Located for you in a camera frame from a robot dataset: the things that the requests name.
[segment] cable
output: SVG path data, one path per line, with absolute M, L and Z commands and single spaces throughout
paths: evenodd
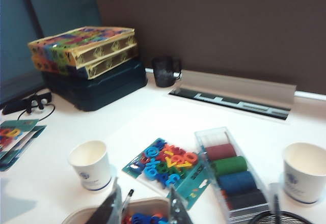
M 42 120 L 44 120 L 44 119 L 46 119 L 47 117 L 49 117 L 53 112 L 54 112 L 54 110 L 56 109 L 56 106 L 53 104 L 53 103 L 47 103 L 47 104 L 45 104 L 45 106 L 49 106 L 49 105 L 52 105 L 53 106 L 53 109 L 52 109 L 52 111 L 47 115 L 47 116 L 45 116 L 45 117 L 43 117 L 42 119 L 39 119 L 39 121 L 42 121 Z M 18 116 L 18 119 L 17 120 L 19 120 L 20 119 L 20 117 L 25 113 L 27 111 L 27 109 L 25 109 L 19 116 Z

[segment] desk surface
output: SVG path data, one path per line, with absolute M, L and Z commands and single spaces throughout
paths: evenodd
M 75 210 L 99 205 L 110 189 L 99 193 L 83 189 L 67 161 L 72 148 L 94 139 L 107 144 L 123 198 L 133 188 L 134 200 L 158 194 L 121 169 L 158 137 L 196 151 L 195 131 L 226 126 L 265 185 L 282 179 L 281 154 L 287 145 L 310 142 L 326 147 L 326 101 L 295 97 L 288 119 L 282 121 L 171 96 L 171 89 L 157 88 L 150 76 L 144 88 L 93 112 L 79 111 L 54 94 L 56 111 L 39 123 L 46 129 L 11 169 L 1 173 L 1 223 L 59 224 Z M 2 115 L 1 121 L 19 114 Z M 297 204 L 283 190 L 279 195 L 282 210 L 324 223 L 326 189 L 309 207 Z M 195 224 L 226 223 L 211 186 L 189 214 Z

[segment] white paper cup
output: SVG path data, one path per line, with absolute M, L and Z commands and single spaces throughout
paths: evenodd
M 295 143 L 284 150 L 283 160 L 285 192 L 301 203 L 315 203 L 326 184 L 326 150 Z
M 89 141 L 74 148 L 69 154 L 69 163 L 87 190 L 101 190 L 111 180 L 106 145 L 101 141 Z

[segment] cubicle partition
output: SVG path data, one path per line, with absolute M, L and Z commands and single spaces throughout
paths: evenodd
M 297 85 L 326 94 L 326 0 L 97 0 L 103 25 L 134 27 L 147 67 Z

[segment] pen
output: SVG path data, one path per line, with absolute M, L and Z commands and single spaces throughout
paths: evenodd
M 128 193 L 126 199 L 125 199 L 125 201 L 124 201 L 123 204 L 122 204 L 122 211 L 121 211 L 122 214 L 123 214 L 123 212 L 125 211 L 127 205 L 129 204 L 129 201 L 130 201 L 130 198 L 131 198 L 132 195 L 133 195 L 133 189 L 131 189 L 131 190 L 129 191 L 129 193 Z

